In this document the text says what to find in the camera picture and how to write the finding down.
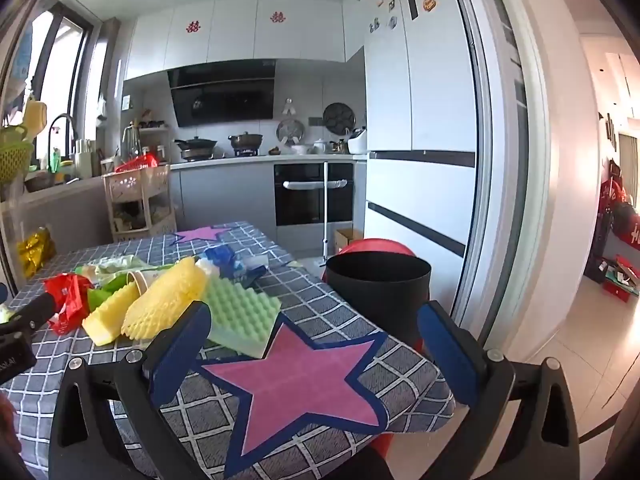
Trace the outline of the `green foam sponge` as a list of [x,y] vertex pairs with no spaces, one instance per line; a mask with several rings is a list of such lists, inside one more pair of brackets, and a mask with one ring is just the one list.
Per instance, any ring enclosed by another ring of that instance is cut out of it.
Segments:
[[228,278],[210,278],[203,302],[212,319],[209,341],[254,359],[264,356],[281,310],[277,297],[243,288]]

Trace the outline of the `blue plastic bag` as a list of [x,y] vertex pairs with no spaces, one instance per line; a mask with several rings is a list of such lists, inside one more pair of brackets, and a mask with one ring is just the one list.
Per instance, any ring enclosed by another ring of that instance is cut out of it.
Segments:
[[216,266],[221,278],[228,278],[243,288],[252,287],[269,266],[267,256],[240,257],[229,245],[209,247],[201,253],[201,258]]

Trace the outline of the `black trash bin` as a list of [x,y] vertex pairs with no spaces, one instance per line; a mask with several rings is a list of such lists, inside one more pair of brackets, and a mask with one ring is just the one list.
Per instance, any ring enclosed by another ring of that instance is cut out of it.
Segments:
[[326,282],[354,310],[394,338],[418,348],[418,311],[430,300],[432,267],[396,252],[345,252],[329,258]]

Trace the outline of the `red plastic wrapper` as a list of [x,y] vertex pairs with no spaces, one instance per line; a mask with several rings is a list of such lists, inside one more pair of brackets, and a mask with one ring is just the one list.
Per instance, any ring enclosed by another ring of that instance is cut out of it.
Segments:
[[44,291],[54,299],[54,315],[48,321],[49,327],[58,336],[77,330],[89,315],[88,290],[93,284],[75,273],[58,274],[47,278]]

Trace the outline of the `gold foil bag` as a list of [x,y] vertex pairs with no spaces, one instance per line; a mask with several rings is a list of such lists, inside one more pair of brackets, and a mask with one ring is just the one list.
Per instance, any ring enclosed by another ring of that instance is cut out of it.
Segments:
[[17,255],[25,278],[33,278],[56,255],[49,229],[40,226],[17,244]]

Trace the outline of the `yellow foam net small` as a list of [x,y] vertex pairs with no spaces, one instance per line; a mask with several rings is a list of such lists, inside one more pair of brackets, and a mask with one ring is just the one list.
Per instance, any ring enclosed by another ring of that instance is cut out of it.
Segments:
[[111,344],[120,336],[126,313],[139,297],[138,286],[128,283],[82,321],[82,328],[97,347]]

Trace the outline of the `green plastic wrapper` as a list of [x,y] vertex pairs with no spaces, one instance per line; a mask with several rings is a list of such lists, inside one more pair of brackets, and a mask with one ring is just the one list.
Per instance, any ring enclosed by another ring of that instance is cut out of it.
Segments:
[[93,312],[108,298],[130,283],[137,286],[138,293],[144,294],[152,283],[172,264],[153,266],[140,258],[128,255],[82,264],[74,273],[88,278],[93,289],[87,292],[89,311]]

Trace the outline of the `grey checkered tablecloth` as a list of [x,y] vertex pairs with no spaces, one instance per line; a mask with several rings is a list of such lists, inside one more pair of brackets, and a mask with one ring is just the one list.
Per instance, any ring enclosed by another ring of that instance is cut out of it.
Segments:
[[248,223],[217,237],[243,257],[264,256],[256,290],[281,311],[262,359],[218,344],[163,414],[215,479],[319,479],[379,434],[433,432],[454,396],[424,356],[384,335],[328,285]]

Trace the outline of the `green hanging basket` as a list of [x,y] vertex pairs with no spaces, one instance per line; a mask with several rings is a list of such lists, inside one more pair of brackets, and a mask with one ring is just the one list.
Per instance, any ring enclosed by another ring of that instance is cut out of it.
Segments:
[[22,125],[1,129],[0,181],[2,184],[10,184],[16,177],[28,173],[34,146],[27,140],[27,133],[27,129]]

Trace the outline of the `black faucet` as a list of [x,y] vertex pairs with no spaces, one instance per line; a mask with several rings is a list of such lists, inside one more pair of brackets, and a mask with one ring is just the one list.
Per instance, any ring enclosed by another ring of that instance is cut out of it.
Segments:
[[72,146],[76,140],[75,119],[71,114],[59,114],[51,120],[47,133],[47,170],[55,174],[64,160],[72,156]]

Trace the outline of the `white mop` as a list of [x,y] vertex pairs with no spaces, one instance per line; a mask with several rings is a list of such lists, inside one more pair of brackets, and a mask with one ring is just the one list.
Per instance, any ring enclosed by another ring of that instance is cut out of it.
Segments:
[[323,200],[323,233],[322,233],[322,257],[319,260],[319,268],[324,268],[326,262],[329,259],[329,162],[325,160],[323,162],[323,188],[322,188],[322,200]]

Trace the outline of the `cardboard box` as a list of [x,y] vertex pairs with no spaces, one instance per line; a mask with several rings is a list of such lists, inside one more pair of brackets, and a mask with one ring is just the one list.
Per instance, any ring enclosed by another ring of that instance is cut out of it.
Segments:
[[334,232],[334,252],[338,254],[348,245],[363,239],[363,232],[355,228],[341,228]]

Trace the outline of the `black wok on stove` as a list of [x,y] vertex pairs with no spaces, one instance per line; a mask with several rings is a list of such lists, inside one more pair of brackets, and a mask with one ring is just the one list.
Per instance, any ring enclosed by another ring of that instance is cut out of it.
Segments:
[[174,143],[178,146],[181,158],[187,162],[199,162],[215,157],[216,141],[194,136],[190,140],[175,139]]

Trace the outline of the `black pot on stove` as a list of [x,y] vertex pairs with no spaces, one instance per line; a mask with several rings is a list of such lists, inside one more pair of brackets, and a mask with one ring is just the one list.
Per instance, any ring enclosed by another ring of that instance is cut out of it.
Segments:
[[231,143],[235,157],[257,156],[262,145],[261,134],[247,131],[236,136],[228,136],[228,140]]

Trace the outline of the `white upper cabinets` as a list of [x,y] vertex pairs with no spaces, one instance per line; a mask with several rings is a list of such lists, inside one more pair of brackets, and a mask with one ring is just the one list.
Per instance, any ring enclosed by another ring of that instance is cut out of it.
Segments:
[[326,0],[209,0],[140,15],[124,78],[250,58],[344,62],[343,6]]

